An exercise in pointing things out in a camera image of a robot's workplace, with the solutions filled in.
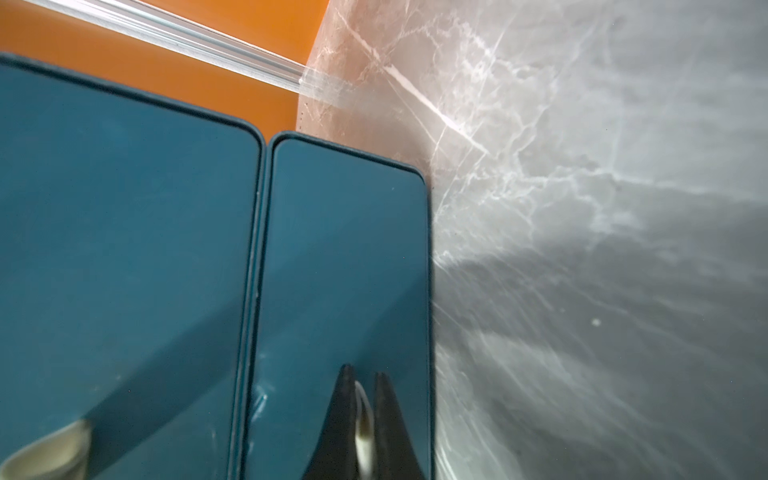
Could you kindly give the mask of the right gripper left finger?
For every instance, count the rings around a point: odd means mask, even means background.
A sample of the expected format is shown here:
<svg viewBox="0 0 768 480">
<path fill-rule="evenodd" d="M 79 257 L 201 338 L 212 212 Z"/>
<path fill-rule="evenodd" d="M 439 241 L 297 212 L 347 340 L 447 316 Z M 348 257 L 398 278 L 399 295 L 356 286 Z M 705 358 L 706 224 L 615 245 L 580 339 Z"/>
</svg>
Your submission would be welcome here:
<svg viewBox="0 0 768 480">
<path fill-rule="evenodd" d="M 358 478 L 355 427 L 357 398 L 355 371 L 341 367 L 328 404 L 313 455 L 303 480 L 354 480 Z"/>
</svg>

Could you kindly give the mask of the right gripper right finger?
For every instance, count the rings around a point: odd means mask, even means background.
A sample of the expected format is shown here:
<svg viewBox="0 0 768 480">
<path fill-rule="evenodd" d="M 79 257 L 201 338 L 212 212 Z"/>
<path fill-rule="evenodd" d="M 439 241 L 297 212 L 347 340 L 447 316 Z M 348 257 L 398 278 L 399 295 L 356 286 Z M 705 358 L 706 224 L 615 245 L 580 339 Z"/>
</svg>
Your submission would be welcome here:
<svg viewBox="0 0 768 480">
<path fill-rule="evenodd" d="M 377 477 L 386 480 L 425 480 L 390 377 L 384 372 L 377 372 L 374 384 Z"/>
</svg>

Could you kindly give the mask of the teal bottom drawer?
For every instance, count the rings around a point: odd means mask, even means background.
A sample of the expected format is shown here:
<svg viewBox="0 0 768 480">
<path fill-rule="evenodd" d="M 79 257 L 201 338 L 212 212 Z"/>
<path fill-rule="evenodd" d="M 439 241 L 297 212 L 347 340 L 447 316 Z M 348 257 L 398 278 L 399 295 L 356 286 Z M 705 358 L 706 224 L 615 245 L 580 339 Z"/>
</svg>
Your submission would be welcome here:
<svg viewBox="0 0 768 480">
<path fill-rule="evenodd" d="M 433 473 L 428 188 L 414 167 L 297 132 L 274 137 L 243 475 L 298 479 L 343 365 L 394 386 Z"/>
</svg>

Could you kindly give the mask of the teal drawer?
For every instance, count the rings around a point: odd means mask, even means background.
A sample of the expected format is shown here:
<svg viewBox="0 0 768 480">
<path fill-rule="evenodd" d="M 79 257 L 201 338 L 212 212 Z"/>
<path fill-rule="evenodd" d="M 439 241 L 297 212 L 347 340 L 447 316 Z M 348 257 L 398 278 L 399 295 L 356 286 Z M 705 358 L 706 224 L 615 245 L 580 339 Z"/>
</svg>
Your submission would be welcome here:
<svg viewBox="0 0 768 480">
<path fill-rule="evenodd" d="M 274 137 L 243 475 L 298 479 L 343 365 L 394 386 L 433 473 L 428 188 L 414 167 L 297 132 Z"/>
<path fill-rule="evenodd" d="M 1 57 L 1 454 L 85 421 L 94 479 L 230 479 L 264 141 Z"/>
</svg>

